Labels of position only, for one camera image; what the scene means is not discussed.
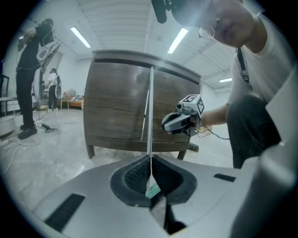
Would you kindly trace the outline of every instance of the man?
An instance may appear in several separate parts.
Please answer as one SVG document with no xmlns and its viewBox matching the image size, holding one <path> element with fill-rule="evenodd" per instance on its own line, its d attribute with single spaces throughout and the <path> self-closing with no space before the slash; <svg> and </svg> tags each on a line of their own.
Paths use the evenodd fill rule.
<svg viewBox="0 0 298 238">
<path fill-rule="evenodd" d="M 199 37 L 241 48 L 249 81 L 244 80 L 235 54 L 227 103 L 204 112 L 200 123 L 227 123 L 235 168 L 241 168 L 247 158 L 260 155 L 280 141 L 265 106 L 297 63 L 279 29 L 263 14 L 252 15 L 242 3 L 242 0 L 181 1 L 181 12 L 176 17 L 183 25 L 197 27 Z"/>
<path fill-rule="evenodd" d="M 28 30 L 24 37 L 20 39 L 18 51 L 22 50 L 26 44 L 18 67 L 16 69 L 17 82 L 17 98 L 20 106 L 20 111 L 23 114 L 23 125 L 20 127 L 23 130 L 19 135 L 19 139 L 25 139 L 36 134 L 37 130 L 33 121 L 32 112 L 32 97 L 31 89 L 34 80 L 35 71 L 40 67 L 36 59 L 36 55 L 40 46 L 53 41 L 53 20 L 45 19 L 40 26 Z"/>
<path fill-rule="evenodd" d="M 55 90 L 56 90 L 57 86 L 60 86 L 60 88 L 61 88 L 61 79 L 57 73 L 57 70 L 55 68 L 52 68 L 52 70 L 50 71 L 49 78 L 48 78 L 48 84 L 46 86 L 46 88 L 49 88 L 47 112 L 50 112 L 51 110 L 58 111 L 57 98 L 55 95 Z"/>
</svg>

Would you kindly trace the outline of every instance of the ceiling light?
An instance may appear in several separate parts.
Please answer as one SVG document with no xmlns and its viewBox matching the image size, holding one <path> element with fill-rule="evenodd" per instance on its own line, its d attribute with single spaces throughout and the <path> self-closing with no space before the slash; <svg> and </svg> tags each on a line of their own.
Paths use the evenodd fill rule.
<svg viewBox="0 0 298 238">
<path fill-rule="evenodd" d="M 184 38 L 184 36 L 187 34 L 188 30 L 185 28 L 182 28 L 178 35 L 176 36 L 175 40 L 173 41 L 172 45 L 169 47 L 168 53 L 172 54 L 174 50 L 179 45 L 180 41 Z"/>
<path fill-rule="evenodd" d="M 222 79 L 219 82 L 224 83 L 224 82 L 230 82 L 230 81 L 232 81 L 232 78 L 230 78 L 230 79 Z"/>
<path fill-rule="evenodd" d="M 79 31 L 75 27 L 70 28 L 70 30 L 81 40 L 81 42 L 83 42 L 83 44 L 87 48 L 91 48 L 91 45 L 89 45 L 89 43 L 85 40 L 85 38 L 81 35 L 81 33 L 79 33 Z"/>
</svg>

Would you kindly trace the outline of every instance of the concrete floor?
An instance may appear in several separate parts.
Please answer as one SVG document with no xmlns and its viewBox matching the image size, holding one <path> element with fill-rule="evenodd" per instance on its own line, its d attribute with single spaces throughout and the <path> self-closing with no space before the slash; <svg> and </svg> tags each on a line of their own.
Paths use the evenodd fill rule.
<svg viewBox="0 0 298 238">
<path fill-rule="evenodd" d="M 34 112 L 34 119 L 38 119 L 37 112 Z M 31 137 L 37 139 L 28 141 L 26 144 L 33 145 L 38 140 L 40 144 L 20 145 L 9 170 L 2 176 L 7 186 L 19 195 L 30 210 L 33 210 L 55 188 L 83 171 L 140 155 L 139 152 L 96 147 L 95 156 L 90 160 L 85 145 L 81 110 L 63 109 L 50 112 L 42 118 L 42 122 L 59 130 L 45 133 L 43 129 L 39 129 L 37 134 Z M 15 117 L 15 123 L 19 128 L 22 124 L 21 115 Z M 220 136 L 228 137 L 226 126 L 214 127 L 213 131 Z M 185 161 L 232 167 L 232 152 L 228 140 L 224 141 L 209 135 L 205 138 L 195 136 L 191 141 L 199 145 L 200 151 L 199 153 L 187 151 Z M 10 142 L 0 149 L 1 174 L 6 170 L 16 148 L 17 142 Z M 162 154 L 177 157 L 178 152 Z"/>
</svg>

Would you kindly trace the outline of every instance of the white t-shirt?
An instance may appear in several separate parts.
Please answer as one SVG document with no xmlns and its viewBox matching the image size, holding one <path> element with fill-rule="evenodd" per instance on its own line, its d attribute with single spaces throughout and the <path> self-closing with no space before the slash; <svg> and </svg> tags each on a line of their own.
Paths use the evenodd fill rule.
<svg viewBox="0 0 298 238">
<path fill-rule="evenodd" d="M 50 73 L 50 76 L 48 77 L 48 81 L 50 82 L 50 86 L 57 85 L 57 77 L 55 73 Z"/>
<path fill-rule="evenodd" d="M 228 104 L 246 94 L 256 95 L 268 103 L 288 79 L 297 63 L 293 50 L 280 30 L 263 14 L 259 13 L 257 16 L 267 31 L 266 44 L 259 53 L 251 52 L 246 46 L 241 48 L 252 90 L 241 76 L 240 63 L 235 54 Z"/>
</svg>

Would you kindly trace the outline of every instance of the black pants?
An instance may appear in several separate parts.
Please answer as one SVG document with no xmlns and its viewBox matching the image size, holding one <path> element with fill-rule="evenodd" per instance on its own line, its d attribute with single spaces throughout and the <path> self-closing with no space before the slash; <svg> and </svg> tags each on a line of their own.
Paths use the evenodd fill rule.
<svg viewBox="0 0 298 238">
<path fill-rule="evenodd" d="M 49 89 L 49 92 L 48 92 L 48 108 L 49 109 L 52 109 L 52 103 L 53 103 L 53 106 L 54 106 L 54 109 L 57 108 L 57 98 L 56 98 L 56 95 L 55 95 L 55 88 L 56 88 L 56 85 L 53 85 L 53 86 L 50 86 L 50 89 Z"/>
<path fill-rule="evenodd" d="M 259 156 L 280 141 L 265 106 L 261 99 L 248 95 L 230 104 L 227 124 L 234 168 L 241 168 L 246 159 Z"/>
<path fill-rule="evenodd" d="M 36 68 L 19 69 L 16 75 L 18 103 L 23 114 L 23 123 L 27 128 L 34 127 L 31 89 L 35 71 Z"/>
</svg>

